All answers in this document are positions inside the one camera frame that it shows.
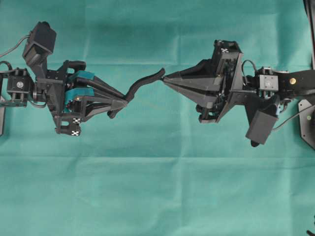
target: black mounting plate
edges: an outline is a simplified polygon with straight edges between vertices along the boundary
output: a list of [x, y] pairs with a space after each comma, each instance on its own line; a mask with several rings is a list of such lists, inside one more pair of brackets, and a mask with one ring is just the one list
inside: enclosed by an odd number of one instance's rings
[[5, 115], [5, 107], [0, 107], [0, 136], [3, 134], [4, 129], [4, 115]]
[[[311, 106], [308, 100], [303, 99], [299, 102], [299, 112]], [[315, 107], [310, 108], [300, 114], [300, 130], [301, 138], [315, 149], [315, 122], [314, 122]]]

